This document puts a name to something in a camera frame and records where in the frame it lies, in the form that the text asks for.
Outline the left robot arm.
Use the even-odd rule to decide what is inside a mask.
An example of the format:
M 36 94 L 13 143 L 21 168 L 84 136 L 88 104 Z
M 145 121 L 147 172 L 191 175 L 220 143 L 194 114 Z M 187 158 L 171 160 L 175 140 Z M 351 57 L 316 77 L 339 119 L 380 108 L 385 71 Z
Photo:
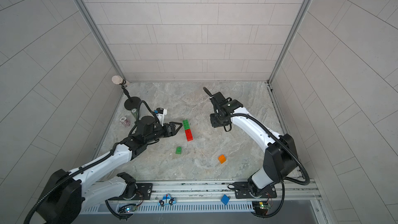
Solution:
M 138 157 L 161 138 L 175 136 L 183 124 L 165 123 L 164 115 L 165 110 L 158 108 L 149 116 L 137 117 L 128 136 L 115 143 L 108 153 L 70 171 L 54 172 L 24 223 L 30 223 L 33 215 L 38 213 L 48 224 L 70 224 L 82 210 L 92 205 L 120 197 L 125 192 L 135 192 L 135 179 L 127 173 L 102 183 L 97 181 Z

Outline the long green lego brick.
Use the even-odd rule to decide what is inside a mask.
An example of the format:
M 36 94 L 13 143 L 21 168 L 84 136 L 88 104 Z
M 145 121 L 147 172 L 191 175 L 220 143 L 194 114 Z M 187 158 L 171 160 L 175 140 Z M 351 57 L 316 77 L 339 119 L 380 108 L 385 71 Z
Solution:
M 189 125 L 188 120 L 184 120 L 183 121 L 183 127 L 184 127 L 185 130 L 189 130 L 190 129 L 190 125 Z

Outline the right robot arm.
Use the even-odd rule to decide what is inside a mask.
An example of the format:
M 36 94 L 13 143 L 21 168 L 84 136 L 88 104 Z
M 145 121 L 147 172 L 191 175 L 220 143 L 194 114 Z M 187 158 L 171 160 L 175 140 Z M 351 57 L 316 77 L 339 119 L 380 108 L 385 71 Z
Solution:
M 212 127 L 223 127 L 231 131 L 236 125 L 247 133 L 264 152 L 262 168 L 248 178 L 246 186 L 237 186 L 237 190 L 246 190 L 259 198 L 267 189 L 285 180 L 306 186 L 310 177 L 303 163 L 299 160 L 294 139 L 289 134 L 280 135 L 257 120 L 238 100 L 225 98 L 221 92 L 208 94 L 214 113 L 210 114 Z

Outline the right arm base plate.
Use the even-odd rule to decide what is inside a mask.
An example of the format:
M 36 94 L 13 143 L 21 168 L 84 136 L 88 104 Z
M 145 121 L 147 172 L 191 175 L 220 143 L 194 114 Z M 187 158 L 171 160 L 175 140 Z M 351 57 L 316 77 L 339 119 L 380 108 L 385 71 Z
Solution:
M 236 199 L 268 199 L 277 198 L 274 185 L 258 189 L 256 185 L 247 181 L 236 181 L 228 184 L 228 189 L 235 192 Z

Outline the long red lego brick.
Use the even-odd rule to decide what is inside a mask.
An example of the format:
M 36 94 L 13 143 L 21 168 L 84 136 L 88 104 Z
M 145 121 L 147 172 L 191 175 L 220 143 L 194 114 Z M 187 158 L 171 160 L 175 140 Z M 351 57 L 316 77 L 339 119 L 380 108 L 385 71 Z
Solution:
M 185 134 L 188 142 L 193 140 L 193 135 L 190 129 L 185 130 Z

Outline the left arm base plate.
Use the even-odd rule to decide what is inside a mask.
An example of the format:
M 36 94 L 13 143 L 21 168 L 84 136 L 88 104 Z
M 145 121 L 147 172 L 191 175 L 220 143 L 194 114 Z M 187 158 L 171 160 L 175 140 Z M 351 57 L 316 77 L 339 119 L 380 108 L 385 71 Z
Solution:
M 153 184 L 129 183 L 122 195 L 110 198 L 111 201 L 141 201 L 150 200 Z

